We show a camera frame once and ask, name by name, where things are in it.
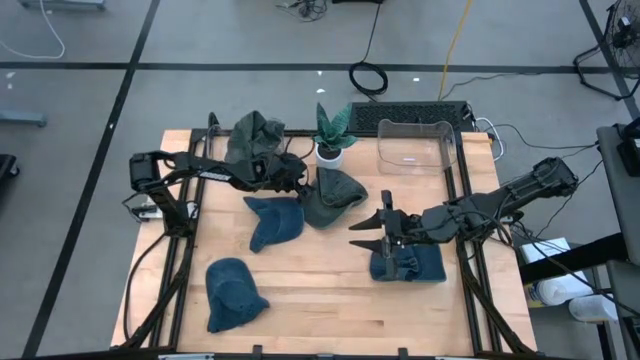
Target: dark blue towel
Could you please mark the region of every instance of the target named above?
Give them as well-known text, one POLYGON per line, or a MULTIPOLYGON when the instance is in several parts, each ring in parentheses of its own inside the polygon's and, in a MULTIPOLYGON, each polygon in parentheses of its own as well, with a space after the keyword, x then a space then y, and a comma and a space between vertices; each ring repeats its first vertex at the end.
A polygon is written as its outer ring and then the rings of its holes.
POLYGON ((258 295, 251 273, 240 259, 226 258, 211 264, 206 285, 211 309, 209 332, 244 325, 269 307, 269 302, 258 295))
POLYGON ((247 196, 244 202, 260 217, 249 244, 254 253, 267 245, 293 240, 302 233, 304 212, 295 198, 258 199, 247 196))
MULTIPOLYGON (((396 263, 398 274, 395 280, 415 282, 444 282, 447 274, 442 263, 442 253, 438 245, 419 245, 396 248, 396 263)), ((394 281, 385 278, 384 259, 376 253, 371 253, 369 272, 371 278, 378 281, 394 281)))

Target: white pot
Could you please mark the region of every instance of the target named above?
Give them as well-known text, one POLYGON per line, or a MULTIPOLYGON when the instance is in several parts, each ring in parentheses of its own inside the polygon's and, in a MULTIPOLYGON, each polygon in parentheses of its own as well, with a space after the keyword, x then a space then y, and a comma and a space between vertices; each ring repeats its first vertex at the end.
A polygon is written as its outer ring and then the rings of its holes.
POLYGON ((320 146, 316 144, 316 164, 319 167, 323 167, 325 169, 338 169, 342 165, 342 161, 344 160, 344 150, 340 150, 340 155, 335 159, 327 160, 320 155, 318 149, 320 146))

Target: cable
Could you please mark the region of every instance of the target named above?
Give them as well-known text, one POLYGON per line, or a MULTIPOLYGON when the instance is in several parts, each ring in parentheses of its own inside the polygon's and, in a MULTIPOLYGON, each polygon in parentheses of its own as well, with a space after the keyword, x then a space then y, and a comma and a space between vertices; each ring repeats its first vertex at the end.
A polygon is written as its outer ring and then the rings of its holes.
MULTIPOLYGON (((492 216, 490 216, 489 214, 482 212, 482 211, 475 211, 475 210, 467 210, 467 211, 463 211, 460 214, 476 214, 476 215, 480 215, 483 218, 489 220, 491 223, 493 223, 493 225, 496 227, 496 231, 498 232, 498 237, 499 239, 495 239, 492 238, 496 241, 501 242, 503 245, 508 246, 510 248, 513 248, 513 238, 511 237, 511 234, 509 234, 509 232, 507 231, 507 229, 504 227, 504 225, 499 221, 499 219, 496 219, 492 216)), ((484 234, 479 234, 476 238, 472 238, 470 240, 468 240, 469 242, 474 242, 477 240, 478 237, 482 237, 484 234)), ((485 237, 484 239, 480 240, 480 246, 483 246, 484 243, 487 241, 487 239, 491 238, 489 237, 485 237)), ((467 261, 473 259, 474 257, 476 257, 476 252, 474 252, 471 256, 467 257, 467 261)))
POLYGON ((362 60, 360 60, 355 64, 352 64, 349 67, 349 80, 351 80, 351 83, 353 84, 353 86, 362 94, 366 95, 373 102, 378 102, 378 100, 374 98, 375 95, 382 95, 389 88, 389 78, 387 77, 387 73, 385 73, 381 67, 365 62, 365 60, 367 60, 367 57, 369 56, 369 51, 371 50, 371 42, 373 41, 373 34, 376 32, 376 24, 378 23, 378 15, 380 14, 380 5, 382 5, 382 3, 378 4, 378 8, 376 9, 376 16, 373 20, 373 27, 371 28, 371 34, 369 35, 369 44, 367 45, 367 52, 364 54, 364 57, 362 58, 362 60), (382 78, 382 86, 377 89, 367 89, 364 86, 358 84, 354 76, 354 72, 356 71, 357 68, 366 68, 378 74, 380 78, 382 78))
POLYGON ((327 13, 327 0, 297 0, 293 4, 282 3, 275 6, 305 23, 318 21, 327 13), (291 11, 292 8, 298 8, 298 12, 291 11))
POLYGON ((293 140, 293 136, 289 137, 289 141, 287 141, 287 145, 284 147, 284 153, 286 154, 289 151, 289 145, 291 145, 291 141, 293 140))
POLYGON ((582 148, 591 148, 594 147, 595 145, 597 145, 597 143, 595 144, 589 144, 589 145, 571 145, 571 146, 544 146, 544 145, 533 145, 530 144, 529 142, 527 142, 527 140, 524 139, 524 137, 522 136, 522 134, 520 133, 520 130, 518 130, 517 127, 511 125, 511 124, 497 124, 494 125, 494 128, 497 127, 510 127, 513 130, 515 130, 515 132, 518 134, 518 136, 520 137, 520 140, 522 140, 522 142, 532 148, 536 148, 536 149, 550 149, 550 150, 566 150, 566 149, 582 149, 582 148))
POLYGON ((581 152, 583 152, 583 151, 585 151, 585 150, 588 150, 588 149, 591 149, 592 147, 597 146, 597 145, 598 145, 598 144, 596 143, 596 144, 593 144, 593 145, 591 145, 591 146, 586 146, 586 147, 584 147, 584 148, 582 148, 582 149, 580 149, 580 150, 578 150, 578 151, 576 151, 576 152, 573 152, 573 153, 571 153, 571 154, 563 155, 563 156, 561 156, 561 157, 560 157, 560 159, 566 159, 566 158, 568 158, 568 157, 571 157, 571 156, 574 156, 574 155, 578 155, 578 154, 580 154, 581 152))
POLYGON ((467 84, 470 84, 476 80, 491 80, 491 79, 495 79, 498 77, 503 77, 503 76, 518 76, 518 75, 542 75, 542 73, 500 73, 500 74, 495 74, 495 75, 491 75, 491 76, 474 76, 471 79, 467 80, 467 81, 463 81, 463 82, 459 82, 459 83, 455 83, 453 84, 453 86, 451 86, 451 89, 449 89, 449 91, 442 97, 442 100, 445 100, 446 98, 449 97, 449 95, 451 95, 451 93, 453 92, 453 90, 455 88, 457 88, 458 86, 464 86, 467 84))
POLYGON ((496 157, 493 158, 493 161, 498 161, 500 160, 500 158, 502 157, 502 155, 504 155, 504 146, 502 145, 502 140, 500 139, 500 134, 498 134, 498 131, 496 130, 495 126, 493 126, 493 123, 487 119, 487 118, 476 118, 476 121, 485 121, 487 124, 489 124, 489 126, 491 126, 491 130, 493 130, 493 134, 496 136, 496 141, 498 141, 498 144, 500 145, 500 154, 496 157))
MULTIPOLYGON (((598 170, 598 167, 600 166, 600 164, 602 164, 602 160, 600 160, 596 166, 593 168, 593 170, 591 170, 591 172, 589 174, 587 174, 584 179, 582 179, 580 182, 578 182, 578 188, 580 188, 580 185, 582 185, 582 183, 584 183, 585 181, 587 181, 587 179, 589 179, 589 177, 591 175, 593 175, 596 170, 598 170)), ((555 219, 556 216, 558 216, 558 214, 560 213, 560 211, 562 211, 562 209, 564 209, 565 206, 567 206, 567 203, 569 202, 569 200, 571 200, 573 198, 573 194, 571 194, 567 200, 564 201, 564 203, 562 204, 562 206, 560 206, 560 208, 551 216, 551 218, 549 219, 549 221, 547 222, 547 225, 545 225, 542 230, 540 230, 538 232, 538 234, 536 235, 537 238, 540 237, 540 235, 542 234, 543 231, 547 230, 549 228, 549 226, 551 225, 551 222, 553 221, 553 219, 555 219)))
POLYGON ((636 317, 640 317, 640 312, 632 309, 631 307, 617 301, 616 299, 614 299, 611 295, 609 295, 607 292, 602 291, 601 289, 598 289, 597 287, 589 284, 588 281, 584 280, 583 278, 581 278, 580 276, 576 275, 573 271, 571 271, 571 269, 569 269, 568 267, 564 266, 561 262, 557 261, 556 259, 554 259, 553 257, 547 255, 542 249, 540 249, 538 247, 538 244, 536 243, 536 241, 534 239, 532 239, 526 232, 525 234, 527 235, 527 240, 529 241, 529 243, 542 255, 544 256, 545 259, 549 260, 550 263, 554 264, 555 266, 559 267, 560 269, 562 269, 562 271, 564 271, 567 275, 571 275, 572 277, 574 277, 576 280, 580 281, 582 284, 588 286, 589 288, 591 288, 591 290, 597 294, 597 295, 602 295, 604 296, 607 300, 611 301, 612 303, 616 304, 618 307, 630 312, 633 316, 636 317))
POLYGON ((561 248, 560 246, 558 246, 558 245, 556 245, 554 243, 548 242, 547 240, 534 238, 533 231, 525 228, 524 225, 520 221, 512 223, 511 224, 511 228, 512 228, 513 232, 518 234, 521 238, 534 239, 540 245, 544 245, 544 246, 548 247, 549 249, 554 249, 554 250, 557 250, 559 252, 564 252, 564 251, 569 250, 569 249, 561 248))
POLYGON ((160 235, 160 237, 158 237, 158 239, 156 239, 153 243, 151 243, 151 245, 149 245, 149 247, 138 257, 135 264, 133 264, 133 267, 131 268, 131 272, 129 273, 129 278, 127 279, 127 287, 124 293, 124 313, 122 315, 122 328, 124 332, 124 338, 127 341, 129 341, 129 339, 131 338, 129 336, 129 299, 131 297, 131 283, 133 282, 133 275, 136 273, 136 270, 138 270, 138 266, 140 266, 142 260, 151 252, 151 250, 153 250, 156 246, 158 246, 158 244, 160 244, 160 242, 165 238, 166 235, 167 232, 165 231, 162 233, 162 235, 160 235))
POLYGON ((311 150, 309 150, 308 153, 306 153, 302 157, 300 157, 300 160, 304 160, 304 159, 308 158, 311 154, 313 154, 313 150, 316 149, 316 142, 313 141, 313 138, 310 138, 310 139, 311 139, 311 150))
POLYGON ((462 13, 462 18, 460 18, 460 23, 458 24, 458 29, 456 29, 456 33, 453 35, 453 40, 451 40, 451 44, 449 45, 449 51, 447 51, 447 59, 444 62, 444 69, 442 69, 442 80, 440 81, 438 101, 442 101, 442 92, 444 91, 444 87, 447 83, 447 70, 449 70, 449 61, 451 61, 451 54, 453 54, 453 49, 456 47, 456 42, 458 42, 458 37, 462 32, 462 27, 464 26, 464 22, 467 19, 467 15, 469 15, 469 9, 471 9, 472 3, 473 0, 467 0, 467 5, 464 7, 464 13, 462 13))
POLYGON ((55 36, 56 40, 58 40, 58 43, 60 44, 60 54, 59 55, 50 56, 50 55, 29 55, 29 54, 25 54, 25 53, 22 53, 20 51, 12 49, 9 45, 5 44, 5 42, 2 41, 2 40, 0 40, 0 45, 3 48, 5 48, 8 52, 10 52, 12 54, 15 54, 15 55, 18 55, 18 56, 22 56, 22 57, 27 58, 27 59, 49 59, 49 60, 61 59, 62 56, 64 56, 64 53, 67 51, 67 48, 64 46, 64 42, 62 41, 62 39, 60 39, 60 36, 58 35, 56 30, 53 28, 53 25, 51 25, 51 22, 49 21, 49 17, 47 16, 47 12, 44 10, 44 0, 40 0, 40 10, 42 11, 42 17, 44 17, 44 21, 49 26, 49 29, 51 30, 51 33, 53 34, 53 36, 55 36))

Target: metal leg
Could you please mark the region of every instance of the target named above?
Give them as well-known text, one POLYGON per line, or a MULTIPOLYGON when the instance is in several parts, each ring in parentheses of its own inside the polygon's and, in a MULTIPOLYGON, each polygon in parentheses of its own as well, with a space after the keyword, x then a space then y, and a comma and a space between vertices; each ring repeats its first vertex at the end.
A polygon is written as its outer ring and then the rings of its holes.
POLYGON ((636 84, 633 86, 633 89, 631 89, 631 92, 629 93, 629 95, 616 96, 616 100, 623 100, 623 99, 632 97, 636 93, 636 90, 638 90, 639 85, 640 85, 640 78, 638 79, 638 81, 636 81, 636 84))
POLYGON ((604 324, 598 324, 598 338, 600 339, 600 348, 602 349, 602 359, 613 360, 611 344, 609 343, 609 333, 604 324))
MULTIPOLYGON (((25 8, 30 8, 33 4, 40 4, 40 0, 18 0, 20 5, 25 8)), ((105 0, 44 0, 45 5, 80 5, 80 6, 95 6, 98 10, 105 10, 105 0)))
POLYGON ((610 91, 601 89, 597 86, 593 86, 591 84, 589 84, 589 82, 587 81, 584 73, 582 72, 582 69, 580 68, 580 63, 585 61, 586 59, 592 57, 593 55, 597 54, 598 52, 600 52, 600 45, 596 45, 594 47, 592 47, 591 49, 578 54, 578 56, 575 57, 575 59, 573 59, 573 66, 576 68, 576 72, 578 73, 578 76, 580 77, 580 83, 586 87, 588 87, 589 89, 595 90, 599 93, 611 96, 612 98, 618 99, 620 97, 620 95, 616 95, 610 91))
MULTIPOLYGON (((602 265, 609 260, 627 260, 627 247, 621 233, 610 235, 590 244, 550 257, 571 271, 602 265)), ((565 275, 564 270, 545 258, 520 268, 523 284, 565 275)))
POLYGON ((0 110, 0 123, 17 123, 45 127, 47 126, 47 118, 44 114, 40 113, 0 110))

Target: black metal frame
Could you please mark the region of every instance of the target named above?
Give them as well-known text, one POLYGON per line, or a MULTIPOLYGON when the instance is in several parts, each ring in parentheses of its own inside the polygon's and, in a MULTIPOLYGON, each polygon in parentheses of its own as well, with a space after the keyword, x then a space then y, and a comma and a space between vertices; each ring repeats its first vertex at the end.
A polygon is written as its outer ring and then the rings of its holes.
POLYGON ((611 21, 613 20, 613 15, 614 15, 614 10, 615 10, 615 5, 616 5, 617 1, 611 5, 607 11, 609 12, 609 16, 607 17, 607 24, 604 28, 604 34, 602 35, 602 38, 598 40, 598 43, 596 44, 596 46, 592 47, 591 49, 578 54, 574 59, 573 59, 573 65, 576 69, 576 72, 578 73, 578 76, 580 77, 580 83, 586 87, 588 87, 589 89, 595 90, 599 93, 605 94, 607 96, 610 96, 614 99, 616 99, 617 101, 620 100, 624 100, 627 98, 632 97, 636 90, 638 90, 638 87, 640 87, 640 78, 638 78, 638 80, 636 81, 636 84, 633 86, 633 89, 631 89, 631 92, 629 94, 626 95, 622 95, 622 94, 614 94, 608 90, 605 90, 603 88, 597 87, 595 85, 591 85, 586 77, 585 74, 583 72, 583 70, 580 68, 580 63, 587 60, 588 58, 590 58, 591 56, 595 55, 598 51, 602 51, 603 55, 605 56, 605 59, 607 59, 607 64, 609 65, 609 67, 611 68, 611 71, 618 73, 618 74, 622 74, 622 72, 620 71, 620 67, 618 66, 618 64, 615 62, 615 60, 613 59, 613 54, 611 54, 611 51, 609 50, 609 48, 607 47, 607 31, 609 29, 609 26, 611 25, 611 21))
POLYGON ((531 284, 536 281, 565 275, 566 272, 555 265, 553 261, 561 263, 571 271, 579 271, 602 265, 609 260, 626 261, 628 257, 624 237, 622 233, 617 233, 521 266, 520 278, 523 284, 531 284))
MULTIPOLYGON (((231 130, 215 130, 214 136, 213 138, 215 138, 215 135, 218 136, 226 136, 229 135, 231 133, 231 130)), ((376 131, 350 131, 350 133, 359 136, 359 137, 377 137, 377 132, 376 131)), ((201 139, 203 136, 205 136, 206 134, 206 130, 203 129, 194 129, 192 136, 191 136, 191 142, 189 144, 189 152, 193 152, 195 151, 195 148, 197 146, 197 143, 199 141, 199 139, 201 139)), ((298 129, 298 130, 285 130, 285 136, 287 137, 311 137, 312 135, 315 134, 314 130, 302 130, 302 129, 298 129)), ((462 143, 462 136, 459 130, 455 130, 455 134, 456 134, 456 153, 457 153, 457 160, 458 160, 458 166, 460 169, 460 177, 462 180, 462 186, 463 186, 463 192, 464 195, 471 195, 471 182, 469 179, 469 173, 467 170, 467 164, 466 164, 466 158, 465 158, 465 154, 464 154, 464 146, 462 143)), ((201 203, 202 201, 202 191, 203 191, 203 187, 200 186, 201 185, 201 181, 202 179, 199 179, 198 181, 198 187, 196 189, 196 202, 198 203, 198 205, 201 203)), ((456 196, 456 188, 455 188, 455 180, 454 180, 454 176, 453 176, 453 171, 452 168, 449 167, 445 170, 445 181, 447 183, 447 192, 448 192, 448 196, 450 200, 455 199, 456 196)), ((183 187, 180 189, 180 196, 181 198, 184 196, 184 198, 186 199, 186 189, 188 189, 189 184, 183 184, 183 187)), ((195 242, 195 233, 192 235, 192 242, 195 242)), ((160 285, 161 288, 161 292, 163 292, 162 289, 166 289, 169 282, 170 282, 170 275, 171 275, 171 271, 173 269, 173 266, 175 264, 175 256, 176 256, 176 249, 177 249, 177 243, 178 241, 174 240, 173 238, 171 239, 172 243, 170 243, 169 245, 169 249, 167 251, 167 259, 165 262, 165 268, 164 268, 164 273, 163 273, 163 277, 162 277, 162 283, 160 285)), ((489 298, 491 298, 491 287, 489 284, 489 276, 487 273, 487 268, 486 268, 486 263, 485 263, 485 258, 484 258, 484 253, 482 251, 482 246, 480 244, 476 244, 474 251, 477 252, 476 255, 476 265, 477 265, 477 271, 478 271, 478 275, 479 275, 479 280, 481 285, 483 286, 483 288, 485 289, 485 293, 489 296, 489 298)), ((185 282, 185 284, 183 284, 181 290, 178 292, 177 297, 176 297, 176 308, 175 308, 175 312, 174 312, 174 319, 173 322, 171 324, 171 335, 170 335, 170 340, 169 340, 169 348, 173 349, 175 351, 175 349, 177 348, 178 345, 178 339, 179 339, 179 329, 180 329, 180 323, 181 323, 181 319, 182 319, 182 312, 184 309, 184 300, 186 297, 186 288, 187 288, 187 283, 185 282)), ((466 284, 462 283, 462 287, 463 287, 463 291, 464 291, 464 297, 465 297, 465 306, 466 306, 466 310, 467 310, 467 317, 468 317, 468 321, 469 321, 469 332, 470 332, 470 336, 471 336, 471 345, 472 345, 472 349, 473 349, 473 353, 474 355, 478 354, 480 351, 482 351, 482 338, 480 335, 480 330, 479 330, 479 324, 478 324, 478 317, 477 317, 477 309, 475 306, 475 301, 474 301, 474 297, 471 293, 471 290, 467 287, 466 284)), ((500 342, 500 335, 498 334, 497 329, 495 328, 495 326, 492 324, 491 320, 487 317, 487 321, 489 324, 489 336, 490 336, 490 340, 491 340, 491 344, 492 344, 492 350, 494 352, 501 352, 502 351, 502 345, 500 342)), ((154 327, 154 331, 152 333, 152 338, 151 341, 153 341, 152 343, 150 343, 151 346, 158 346, 158 339, 160 338, 160 331, 161 331, 161 327, 162 327, 162 317, 160 318, 160 320, 158 320, 157 325, 154 327)), ((403 351, 406 352, 406 349, 399 349, 399 354, 402 354, 403 351)), ((255 358, 255 357, 251 357, 251 354, 221 354, 221 353, 216 353, 216 358, 233 358, 233 359, 240 359, 240 358, 255 358)), ((288 355, 286 356, 286 358, 291 358, 291 359, 317 359, 317 355, 315 354, 309 354, 309 355, 288 355)), ((353 356, 340 356, 338 357, 337 355, 334 357, 334 359, 363 359, 363 357, 353 357, 353 356)), ((397 359, 399 357, 396 356, 367 356, 366 358, 368 359, 397 359)), ((414 356, 408 356, 408 354, 406 355, 406 357, 400 356, 400 358, 406 358, 406 359, 432 359, 433 357, 414 357, 414 356)))

